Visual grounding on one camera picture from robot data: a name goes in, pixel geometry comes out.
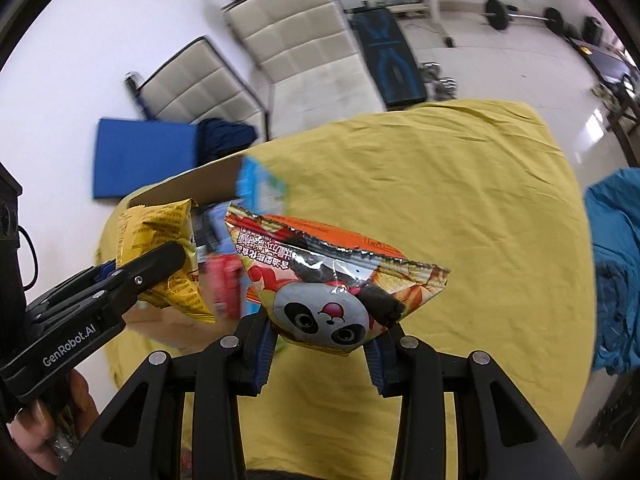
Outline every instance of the human hand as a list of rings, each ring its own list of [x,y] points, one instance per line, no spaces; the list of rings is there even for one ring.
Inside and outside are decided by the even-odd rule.
[[[76,431],[82,438],[98,418],[98,410],[89,394],[89,384],[76,370],[69,374],[69,389],[77,408],[74,410]],[[64,463],[47,445],[47,440],[55,436],[56,425],[44,402],[37,399],[21,409],[9,424],[9,433],[18,447],[40,468],[54,475],[60,473]]]

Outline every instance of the chrome dumbbell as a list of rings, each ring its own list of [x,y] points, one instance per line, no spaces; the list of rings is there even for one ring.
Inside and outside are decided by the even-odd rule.
[[[420,65],[422,72],[422,80],[425,83],[431,83],[440,79],[441,67],[439,63],[428,62]]]
[[[458,94],[458,83],[452,77],[443,77],[434,86],[436,101],[455,99]]]

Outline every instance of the panda eye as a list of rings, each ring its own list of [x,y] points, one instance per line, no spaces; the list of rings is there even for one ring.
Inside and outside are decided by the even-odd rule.
[[[336,330],[331,334],[331,340],[338,345],[355,345],[364,339],[366,333],[362,325],[354,323]]]
[[[318,322],[311,311],[302,303],[287,303],[284,306],[284,314],[302,332],[306,334],[318,332]]]

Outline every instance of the tufted upholstery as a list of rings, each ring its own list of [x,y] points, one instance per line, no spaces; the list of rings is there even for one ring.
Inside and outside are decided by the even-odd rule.
[[[160,120],[196,123],[210,117],[244,121],[266,140],[266,111],[255,95],[215,51],[198,38],[160,67],[140,87]]]
[[[224,14],[274,83],[272,137],[385,110],[337,0],[243,0]]]

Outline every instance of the panda face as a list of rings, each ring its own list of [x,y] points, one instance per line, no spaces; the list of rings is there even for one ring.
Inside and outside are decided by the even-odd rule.
[[[296,339],[329,348],[357,348],[369,331],[369,313],[349,291],[295,282],[275,295],[273,315]]]

